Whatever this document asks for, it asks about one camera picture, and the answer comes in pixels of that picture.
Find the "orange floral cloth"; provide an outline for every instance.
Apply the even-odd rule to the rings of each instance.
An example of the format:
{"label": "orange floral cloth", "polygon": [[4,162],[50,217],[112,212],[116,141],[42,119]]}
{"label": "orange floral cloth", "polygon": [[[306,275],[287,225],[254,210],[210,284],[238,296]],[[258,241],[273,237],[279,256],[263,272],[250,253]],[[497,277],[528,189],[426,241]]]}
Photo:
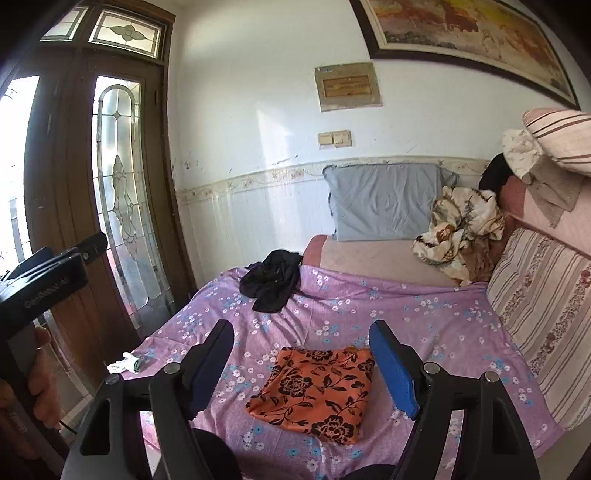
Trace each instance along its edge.
{"label": "orange floral cloth", "polygon": [[283,347],[261,392],[246,411],[294,432],[341,445],[356,443],[375,361],[369,349]]}

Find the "blanket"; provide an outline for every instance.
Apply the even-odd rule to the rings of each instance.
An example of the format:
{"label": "blanket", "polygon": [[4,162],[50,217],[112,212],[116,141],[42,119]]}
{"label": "blanket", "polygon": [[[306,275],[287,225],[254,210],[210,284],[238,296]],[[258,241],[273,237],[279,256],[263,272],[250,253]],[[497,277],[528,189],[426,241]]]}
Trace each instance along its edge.
{"label": "blanket", "polygon": [[[429,231],[417,237],[413,252],[465,287],[491,277],[488,240],[500,240],[504,227],[494,192],[443,187],[433,202]],[[470,261],[462,253],[470,255]]]}
{"label": "blanket", "polygon": [[[537,456],[563,433],[553,420],[530,369],[486,300],[486,284],[466,288],[423,287],[322,268],[300,268],[300,290],[277,314],[257,313],[253,300],[239,292],[246,270],[221,274],[203,287],[177,315],[134,351],[146,367],[127,378],[156,373],[180,361],[220,318],[235,329],[235,345],[209,408],[193,421],[221,437],[234,451],[241,470],[255,480],[339,479],[374,463],[396,463],[413,422],[396,409],[379,369],[359,439],[355,445],[322,442],[250,416],[244,406],[260,391],[284,346],[341,349],[368,345],[368,330],[385,320],[400,342],[422,359],[448,372],[479,377],[495,370],[513,400]],[[144,437],[158,442],[150,413],[142,413]],[[439,479],[453,470],[462,425],[454,412],[441,460]]]}

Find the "striped pillow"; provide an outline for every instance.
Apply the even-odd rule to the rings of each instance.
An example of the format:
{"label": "striped pillow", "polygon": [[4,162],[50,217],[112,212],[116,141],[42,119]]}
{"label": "striped pillow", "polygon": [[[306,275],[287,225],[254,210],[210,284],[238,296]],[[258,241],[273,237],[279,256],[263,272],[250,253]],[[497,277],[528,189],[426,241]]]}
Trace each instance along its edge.
{"label": "striped pillow", "polygon": [[591,261],[518,228],[487,297],[567,430],[591,414]]}
{"label": "striped pillow", "polygon": [[561,167],[591,177],[591,115],[536,108],[524,113],[523,123]]}

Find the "light switch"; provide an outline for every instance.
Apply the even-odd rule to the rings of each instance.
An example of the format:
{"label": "light switch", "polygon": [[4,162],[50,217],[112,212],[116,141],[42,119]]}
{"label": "light switch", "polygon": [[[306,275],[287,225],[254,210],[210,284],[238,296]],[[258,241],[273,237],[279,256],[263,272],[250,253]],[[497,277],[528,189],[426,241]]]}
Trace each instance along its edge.
{"label": "light switch", "polygon": [[324,145],[332,145],[333,144],[333,135],[330,133],[318,134],[318,143],[321,147]]}
{"label": "light switch", "polygon": [[335,139],[335,147],[351,147],[351,132],[349,130],[343,130],[341,132],[333,132],[333,138]]}
{"label": "light switch", "polygon": [[341,130],[338,132],[324,132],[318,134],[318,145],[320,148],[328,148],[333,145],[336,148],[351,147],[353,142],[351,141],[351,131]]}

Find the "bedsheet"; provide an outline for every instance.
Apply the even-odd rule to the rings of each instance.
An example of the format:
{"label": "bedsheet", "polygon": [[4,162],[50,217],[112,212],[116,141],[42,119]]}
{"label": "bedsheet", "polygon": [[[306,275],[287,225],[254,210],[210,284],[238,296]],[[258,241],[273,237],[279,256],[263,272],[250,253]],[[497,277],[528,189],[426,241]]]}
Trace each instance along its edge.
{"label": "bedsheet", "polygon": [[[352,446],[288,432],[244,410],[249,395],[269,376],[281,347],[363,347],[368,345],[370,325],[378,319],[422,359],[436,361],[451,374],[479,377],[490,369],[499,373],[537,456],[562,435],[530,369],[486,300],[486,284],[424,287],[302,266],[299,291],[282,312],[265,314],[252,311],[252,299],[239,292],[246,272],[230,270],[203,287],[135,350],[146,367],[126,375],[152,375],[167,362],[180,361],[218,319],[232,322],[234,349],[209,408],[193,423],[230,446],[244,475],[255,480],[338,479],[366,465],[398,460],[413,423],[395,408],[378,369],[361,439]],[[146,441],[157,447],[151,413],[141,418]],[[461,412],[454,412],[438,479],[451,475],[461,424]]]}

